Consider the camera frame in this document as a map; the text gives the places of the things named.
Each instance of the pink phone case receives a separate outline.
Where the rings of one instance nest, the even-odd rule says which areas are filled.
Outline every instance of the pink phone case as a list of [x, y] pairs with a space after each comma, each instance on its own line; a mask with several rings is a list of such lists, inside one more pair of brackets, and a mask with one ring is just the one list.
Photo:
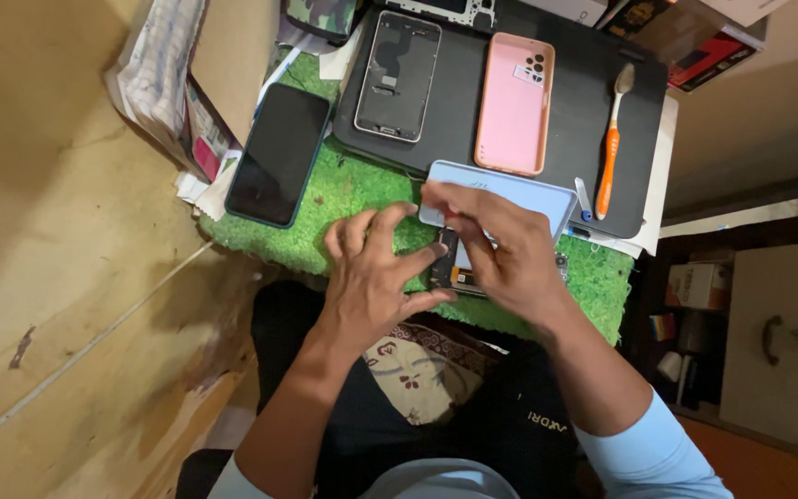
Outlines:
[[555, 60], [549, 43], [508, 33], [491, 38], [476, 134], [479, 166], [525, 176], [544, 169]]

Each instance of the phone frame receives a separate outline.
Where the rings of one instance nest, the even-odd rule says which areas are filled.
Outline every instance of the phone frame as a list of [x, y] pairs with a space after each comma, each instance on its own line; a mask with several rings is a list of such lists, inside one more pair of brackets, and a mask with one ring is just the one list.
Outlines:
[[309, 95], [322, 99], [328, 103], [328, 110], [326, 111], [326, 119], [325, 122], [322, 124], [322, 130], [319, 131], [319, 140], [316, 142], [316, 149], [313, 151], [313, 159], [309, 163], [309, 167], [307, 168], [307, 176], [303, 180], [303, 187], [301, 187], [301, 194], [298, 197], [297, 204], [294, 205], [294, 212], [292, 213], [291, 219], [288, 220], [288, 223], [285, 225], [276, 224], [269, 220], [258, 219], [256, 217], [252, 217], [250, 215], [246, 215], [245, 213], [239, 213], [238, 211], [231, 210], [229, 205], [227, 204], [227, 200], [232, 196], [233, 187], [236, 186], [236, 178], [238, 177], [239, 168], [242, 167], [242, 160], [245, 158], [246, 153], [248, 153], [248, 144], [251, 142], [251, 136], [254, 134], [254, 130], [257, 128], [257, 125], [260, 123], [259, 119], [255, 119], [254, 123], [251, 125], [251, 130], [248, 133], [248, 138], [245, 140], [245, 145], [242, 146], [242, 155], [238, 158], [238, 163], [236, 164], [236, 173], [233, 175], [233, 178], [230, 182], [230, 189], [227, 191], [227, 197], [224, 199], [224, 209], [227, 213], [231, 214], [234, 217], [239, 217], [241, 219], [250, 220], [253, 222], [257, 222], [259, 224], [269, 225], [271, 227], [275, 227], [277, 229], [288, 229], [294, 225], [294, 220], [297, 219], [297, 212], [301, 209], [301, 203], [303, 203], [303, 197], [307, 192], [307, 184], [309, 183], [309, 176], [313, 173], [313, 166], [316, 164], [316, 159], [319, 157], [319, 149], [322, 147], [322, 141], [325, 139], [326, 129], [328, 128], [328, 121], [332, 117], [332, 102], [321, 95], [317, 95], [315, 93], [305, 91], [303, 89], [299, 89], [297, 87], [293, 87], [291, 85], [285, 84], [272, 84], [270, 87], [267, 88], [267, 91], [263, 95], [263, 99], [260, 101], [260, 107], [263, 107], [263, 103], [267, 101], [267, 95], [270, 94], [270, 90], [274, 86], [281, 86], [286, 87], [287, 89], [291, 89], [292, 91], [308, 93]]
[[[384, 17], [385, 14], [410, 18], [415, 20], [416, 22], [422, 22], [424, 24], [433, 25], [434, 27], [439, 29], [439, 40], [436, 42], [436, 55], [433, 57], [433, 69], [430, 70], [430, 85], [427, 85], [427, 102], [424, 103], [424, 113], [420, 119], [420, 130], [417, 131], [417, 137], [415, 139], [403, 139], [401, 137], [396, 137], [395, 135], [390, 135], [388, 133], [370, 130], [359, 126], [359, 108], [362, 105], [362, 97], [366, 94], [365, 89], [367, 88], [368, 84], [368, 73], [369, 70], [371, 69], [371, 58], [374, 57], [374, 51], [375, 49], [378, 48], [378, 31], [381, 30], [381, 18]], [[381, 11], [381, 13], [378, 14], [378, 23], [374, 27], [374, 38], [371, 39], [371, 51], [368, 52], [368, 62], [365, 63], [365, 76], [362, 79], [362, 87], [359, 92], [359, 101], [356, 103], [356, 112], [353, 113], [353, 126], [356, 127], [356, 129], [359, 131], [363, 131], [365, 133], [371, 133], [373, 135], [380, 135], [388, 139], [399, 140], [400, 142], [405, 142], [407, 144], [416, 144], [417, 142], [420, 142], [420, 137], [424, 134], [424, 122], [427, 120], [427, 107], [430, 105], [430, 92], [433, 91], [433, 77], [436, 74], [436, 60], [439, 58], [439, 47], [441, 46], [441, 44], [442, 44], [442, 26], [439, 26], [438, 24], [426, 19], [412, 17], [399, 12], [386, 11], [386, 10]]]

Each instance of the phone screen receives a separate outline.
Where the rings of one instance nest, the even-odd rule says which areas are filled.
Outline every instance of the phone screen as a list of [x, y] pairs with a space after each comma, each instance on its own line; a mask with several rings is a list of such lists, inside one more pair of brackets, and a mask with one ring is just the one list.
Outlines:
[[229, 213], [291, 226], [330, 109], [322, 97], [271, 85], [239, 159], [226, 200]]

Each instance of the cabinet door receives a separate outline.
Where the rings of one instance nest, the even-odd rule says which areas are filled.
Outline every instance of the cabinet door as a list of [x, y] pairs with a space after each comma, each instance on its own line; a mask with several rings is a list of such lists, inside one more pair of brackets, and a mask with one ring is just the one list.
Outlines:
[[719, 417], [798, 445], [798, 244], [739, 252], [731, 294]]

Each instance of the camouflage fabric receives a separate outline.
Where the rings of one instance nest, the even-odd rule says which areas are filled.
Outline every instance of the camouflage fabric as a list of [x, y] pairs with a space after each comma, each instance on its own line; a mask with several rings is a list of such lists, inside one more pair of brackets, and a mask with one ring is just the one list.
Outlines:
[[361, 0], [288, 0], [288, 16], [336, 35], [349, 35]]

